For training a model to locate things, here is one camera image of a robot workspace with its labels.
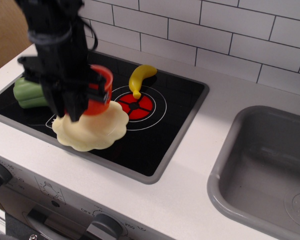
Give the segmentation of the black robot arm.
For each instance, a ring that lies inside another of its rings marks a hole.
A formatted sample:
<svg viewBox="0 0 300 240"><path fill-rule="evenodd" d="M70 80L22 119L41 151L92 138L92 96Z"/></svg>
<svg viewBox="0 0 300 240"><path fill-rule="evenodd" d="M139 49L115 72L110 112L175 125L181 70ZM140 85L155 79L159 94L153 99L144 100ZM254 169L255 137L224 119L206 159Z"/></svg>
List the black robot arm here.
<svg viewBox="0 0 300 240"><path fill-rule="evenodd" d="M54 114L68 114L77 122L89 100L104 104L109 92L105 77L88 64L84 22L78 15L81 0L18 0L28 24L28 39L37 56L18 59L26 80L42 86L43 95Z"/></svg>

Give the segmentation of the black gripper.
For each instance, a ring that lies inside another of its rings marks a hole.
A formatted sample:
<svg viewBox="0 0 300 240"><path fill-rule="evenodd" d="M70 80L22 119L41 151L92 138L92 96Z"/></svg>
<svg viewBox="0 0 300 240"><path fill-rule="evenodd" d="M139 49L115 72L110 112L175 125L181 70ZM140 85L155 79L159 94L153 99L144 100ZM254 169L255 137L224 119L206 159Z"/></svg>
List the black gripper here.
<svg viewBox="0 0 300 240"><path fill-rule="evenodd" d="M85 41L65 41L51 45L35 45L36 56L22 56L26 80L42 85L43 94L54 114L65 115L77 122L88 108L87 94L90 64Z"/></svg>

